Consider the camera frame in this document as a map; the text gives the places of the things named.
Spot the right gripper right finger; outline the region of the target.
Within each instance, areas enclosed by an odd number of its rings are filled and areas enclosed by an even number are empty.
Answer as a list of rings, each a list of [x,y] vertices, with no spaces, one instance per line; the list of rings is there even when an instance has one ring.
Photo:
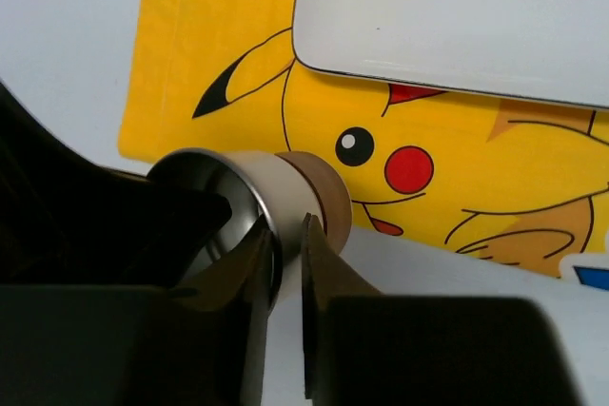
[[[386,295],[332,249],[313,215],[301,262],[304,394],[313,404],[581,404],[533,302]]]

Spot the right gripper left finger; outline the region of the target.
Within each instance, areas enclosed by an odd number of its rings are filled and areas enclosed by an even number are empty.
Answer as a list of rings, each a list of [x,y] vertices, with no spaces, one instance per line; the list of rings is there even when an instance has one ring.
[[[258,405],[271,235],[166,290],[16,285],[1,290],[5,405]]]

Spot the paper cup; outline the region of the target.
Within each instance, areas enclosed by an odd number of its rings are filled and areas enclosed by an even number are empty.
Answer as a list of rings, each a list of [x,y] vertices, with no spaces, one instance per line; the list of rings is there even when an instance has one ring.
[[[263,219],[272,234],[273,302],[283,300],[300,284],[306,215],[319,219],[335,251],[344,248],[351,230],[351,201],[343,179],[311,153],[183,148],[162,158],[147,176],[155,182],[217,194],[229,203],[228,221],[200,250],[187,270],[190,276],[227,254]]]

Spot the yellow pikachu cloth napkin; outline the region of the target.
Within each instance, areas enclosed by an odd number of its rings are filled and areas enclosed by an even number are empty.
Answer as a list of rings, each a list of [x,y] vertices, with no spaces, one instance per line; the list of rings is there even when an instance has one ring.
[[[293,5],[141,0],[121,154],[310,152],[361,226],[607,287],[606,111],[313,72]]]

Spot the white rectangular plate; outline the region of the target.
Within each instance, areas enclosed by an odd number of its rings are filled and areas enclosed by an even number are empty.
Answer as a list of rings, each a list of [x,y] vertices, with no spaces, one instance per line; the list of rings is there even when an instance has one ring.
[[[295,0],[293,47],[324,73],[608,105],[608,0]]]

